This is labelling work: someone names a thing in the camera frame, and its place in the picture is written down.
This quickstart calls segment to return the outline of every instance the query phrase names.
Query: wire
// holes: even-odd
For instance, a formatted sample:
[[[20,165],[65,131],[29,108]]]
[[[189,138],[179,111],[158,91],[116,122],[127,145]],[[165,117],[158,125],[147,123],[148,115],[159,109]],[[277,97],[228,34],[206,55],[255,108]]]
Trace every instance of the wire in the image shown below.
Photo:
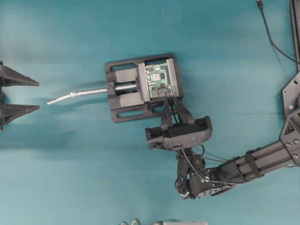
[[[210,181],[210,182],[212,182],[212,183],[225,184],[225,185],[228,185],[228,184],[230,184],[230,185],[238,185],[238,184],[245,184],[245,183],[248,182],[248,181],[243,182],[243,183],[224,182],[224,181],[218,181],[218,180],[211,180],[211,179],[209,179],[209,178],[203,177],[202,175],[200,175],[200,174],[197,172],[197,170],[194,168],[194,166],[193,166],[193,165],[191,164],[191,162],[189,161],[189,159],[188,159],[188,157],[187,157],[187,155],[186,155],[186,153],[185,153],[185,151],[184,151],[182,145],[181,145],[180,143],[178,143],[178,146],[181,148],[181,151],[182,151],[184,157],[186,158],[187,163],[191,166],[191,168],[193,169],[193,171],[195,172],[195,174],[196,174],[198,177],[200,177],[201,179],[208,180],[208,181]]]
[[[226,161],[223,161],[223,160],[218,160],[218,159],[215,159],[215,158],[208,158],[208,157],[205,157],[205,156],[203,156],[203,158],[205,158],[206,160],[217,162],[217,163],[225,163],[226,162]]]
[[[202,152],[202,155],[201,155],[201,157],[205,154],[205,147],[204,147],[204,145],[203,144],[201,144],[201,147],[202,147],[202,149],[203,149],[203,152]]]
[[[300,64],[299,61],[297,61],[297,60],[293,59],[291,56],[285,54],[285,53],[284,53],[282,50],[280,50],[280,49],[277,47],[277,45],[274,43],[274,41],[273,41],[273,39],[272,39],[272,37],[271,37],[271,34],[270,34],[270,30],[269,30],[269,27],[268,27],[268,24],[267,24],[266,17],[265,17],[265,15],[264,15],[264,11],[263,11],[263,2],[262,2],[262,0],[256,0],[256,2],[257,2],[257,5],[258,5],[259,9],[260,9],[261,12],[262,12],[263,22],[264,22],[264,25],[265,25],[265,27],[266,27],[266,30],[267,30],[267,33],[268,33],[268,37],[269,37],[269,40],[270,40],[271,44],[272,44],[272,45],[274,46],[274,48],[275,48],[278,52],[280,52],[282,55],[284,55],[284,56],[287,57],[288,59],[290,59],[290,60],[292,60],[292,61],[294,61],[294,62]]]
[[[168,102],[169,102],[169,105],[171,106],[171,110],[172,110],[172,114],[173,114],[173,117],[174,117],[174,119],[175,119],[175,122],[176,122],[176,123],[178,123],[178,121],[177,121],[177,118],[176,118],[176,116],[175,116],[174,109],[173,109],[173,103],[172,103],[172,104],[170,104],[170,101],[169,101],[169,99],[168,99]]]
[[[213,162],[218,162],[218,163],[225,163],[226,162],[224,160],[219,160],[219,159],[209,158],[209,157],[203,156],[204,153],[205,153],[205,148],[204,148],[203,144],[201,145],[201,147],[203,148],[203,152],[202,152],[201,157],[203,157],[204,159],[209,160],[209,161],[213,161]]]

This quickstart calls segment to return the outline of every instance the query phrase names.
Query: threaded rod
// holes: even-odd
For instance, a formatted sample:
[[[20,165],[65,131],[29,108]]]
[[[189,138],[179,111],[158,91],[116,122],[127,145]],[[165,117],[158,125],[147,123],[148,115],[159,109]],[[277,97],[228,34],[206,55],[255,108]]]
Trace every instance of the threaded rod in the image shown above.
[[[136,84],[131,82],[126,82],[115,86],[115,90],[129,90],[129,89],[136,89]],[[72,91],[67,95],[63,95],[47,101],[47,105],[51,105],[53,103],[60,102],[65,99],[76,97],[76,96],[93,95],[93,94],[98,94],[103,92],[106,92],[105,88],[94,89],[94,90]]]

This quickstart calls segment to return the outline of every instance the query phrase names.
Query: teal fabric background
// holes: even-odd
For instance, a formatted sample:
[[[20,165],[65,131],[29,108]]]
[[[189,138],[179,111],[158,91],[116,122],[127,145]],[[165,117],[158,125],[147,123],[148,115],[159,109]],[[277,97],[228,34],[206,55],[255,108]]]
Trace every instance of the teal fabric background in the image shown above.
[[[288,0],[263,2],[274,41],[293,55]],[[255,0],[0,0],[0,59],[41,84],[4,89],[7,102],[40,110],[0,134],[0,224],[299,223],[297,168],[184,201],[175,154],[146,144],[144,128],[160,118],[115,124],[105,94],[46,105],[103,87],[106,62],[169,52],[185,106],[211,117],[207,156],[232,158],[278,139],[281,89],[296,66],[271,47]]]

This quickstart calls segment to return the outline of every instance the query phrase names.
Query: gripper jaw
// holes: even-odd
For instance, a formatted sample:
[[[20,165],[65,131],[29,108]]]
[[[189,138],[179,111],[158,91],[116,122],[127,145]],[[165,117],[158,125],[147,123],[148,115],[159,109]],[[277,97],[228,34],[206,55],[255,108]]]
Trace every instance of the gripper jaw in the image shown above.
[[[13,69],[6,67],[0,61],[0,131],[14,119],[39,109],[38,105],[7,105],[3,103],[2,87],[39,86],[39,83]]]

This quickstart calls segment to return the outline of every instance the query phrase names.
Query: green circuit board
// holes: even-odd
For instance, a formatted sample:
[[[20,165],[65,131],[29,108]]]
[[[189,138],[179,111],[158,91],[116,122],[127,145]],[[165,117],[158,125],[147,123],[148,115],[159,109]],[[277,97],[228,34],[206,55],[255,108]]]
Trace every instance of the green circuit board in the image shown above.
[[[146,76],[151,99],[172,96],[166,63],[146,66]]]

